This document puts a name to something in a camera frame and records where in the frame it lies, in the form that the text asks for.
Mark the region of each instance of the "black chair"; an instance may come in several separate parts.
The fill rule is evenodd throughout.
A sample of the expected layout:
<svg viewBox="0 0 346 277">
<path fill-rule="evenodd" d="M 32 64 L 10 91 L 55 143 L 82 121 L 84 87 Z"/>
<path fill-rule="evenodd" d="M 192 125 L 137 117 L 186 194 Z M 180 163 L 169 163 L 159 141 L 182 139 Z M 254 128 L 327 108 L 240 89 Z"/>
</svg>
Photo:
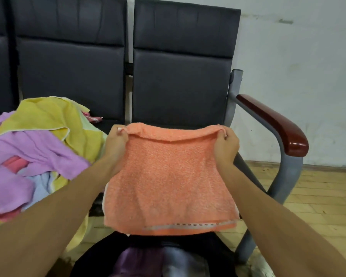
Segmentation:
<svg viewBox="0 0 346 277">
<path fill-rule="evenodd" d="M 19 103 L 14 31 L 8 0 L 0 0 L 0 114 L 16 109 Z"/>
<path fill-rule="evenodd" d="M 243 71 L 231 71 L 231 65 L 239 22 L 239 9 L 135 0 L 132 122 L 181 129 L 230 126 L 239 105 L 275 135 L 281 165 L 265 191 L 240 154 L 234 164 L 283 203 L 309 145 L 293 122 L 238 94 Z M 255 247 L 247 231 L 236 249 L 237 261 L 246 262 Z"/>
<path fill-rule="evenodd" d="M 23 98 L 70 98 L 125 122 L 126 0 L 12 0 Z"/>
</svg>

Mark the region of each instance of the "black pants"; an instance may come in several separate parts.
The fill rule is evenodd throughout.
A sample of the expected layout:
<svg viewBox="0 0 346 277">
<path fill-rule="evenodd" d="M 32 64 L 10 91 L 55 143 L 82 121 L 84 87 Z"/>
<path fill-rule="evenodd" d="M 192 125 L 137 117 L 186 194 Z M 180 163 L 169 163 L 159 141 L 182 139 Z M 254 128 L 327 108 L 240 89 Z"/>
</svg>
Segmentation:
<svg viewBox="0 0 346 277">
<path fill-rule="evenodd" d="M 108 277 L 120 254 L 129 247 L 178 247 L 205 258 L 211 277 L 236 277 L 234 253 L 214 232 L 183 236 L 139 236 L 113 232 L 76 261 L 70 277 Z"/>
</svg>

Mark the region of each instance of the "chair armrest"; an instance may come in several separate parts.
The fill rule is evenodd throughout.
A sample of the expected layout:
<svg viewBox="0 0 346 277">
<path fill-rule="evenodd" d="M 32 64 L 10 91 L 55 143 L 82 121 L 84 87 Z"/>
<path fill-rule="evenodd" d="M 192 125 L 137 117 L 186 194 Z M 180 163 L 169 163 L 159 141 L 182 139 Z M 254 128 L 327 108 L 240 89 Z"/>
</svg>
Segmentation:
<svg viewBox="0 0 346 277">
<path fill-rule="evenodd" d="M 249 95 L 239 94 L 235 101 L 277 137 L 278 143 L 281 149 L 283 147 L 286 155 L 306 156 L 309 143 L 303 131 L 296 124 Z"/>
</svg>

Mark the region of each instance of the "purple object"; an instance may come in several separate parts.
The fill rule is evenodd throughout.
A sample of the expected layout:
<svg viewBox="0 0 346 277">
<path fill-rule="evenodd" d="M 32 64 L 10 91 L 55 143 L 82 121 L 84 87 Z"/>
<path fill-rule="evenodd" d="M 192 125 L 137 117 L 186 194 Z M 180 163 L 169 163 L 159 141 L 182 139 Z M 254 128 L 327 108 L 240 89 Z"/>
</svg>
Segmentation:
<svg viewBox="0 0 346 277">
<path fill-rule="evenodd" d="M 110 277 L 161 277 L 163 256 L 163 248 L 130 247 L 121 253 Z"/>
<path fill-rule="evenodd" d="M 12 113 L 3 113 L 0 124 Z M 1 165 L 15 155 L 29 161 L 24 174 L 14 174 Z M 34 184 L 25 176 L 56 171 L 71 180 L 89 166 L 86 159 L 76 155 L 48 130 L 15 131 L 0 135 L 0 214 L 31 201 Z"/>
</svg>

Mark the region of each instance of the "wooden armrest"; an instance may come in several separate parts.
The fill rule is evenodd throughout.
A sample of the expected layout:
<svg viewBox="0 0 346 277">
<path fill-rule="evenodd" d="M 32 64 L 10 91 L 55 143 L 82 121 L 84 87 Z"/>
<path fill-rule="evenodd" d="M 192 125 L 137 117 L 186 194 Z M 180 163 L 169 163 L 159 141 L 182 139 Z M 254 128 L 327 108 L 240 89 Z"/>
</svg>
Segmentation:
<svg viewBox="0 0 346 277">
<path fill-rule="evenodd" d="M 296 124 L 249 95 L 239 94 L 236 99 L 263 118 L 278 132 L 287 155 L 292 157 L 306 156 L 309 150 L 308 139 Z"/>
</svg>

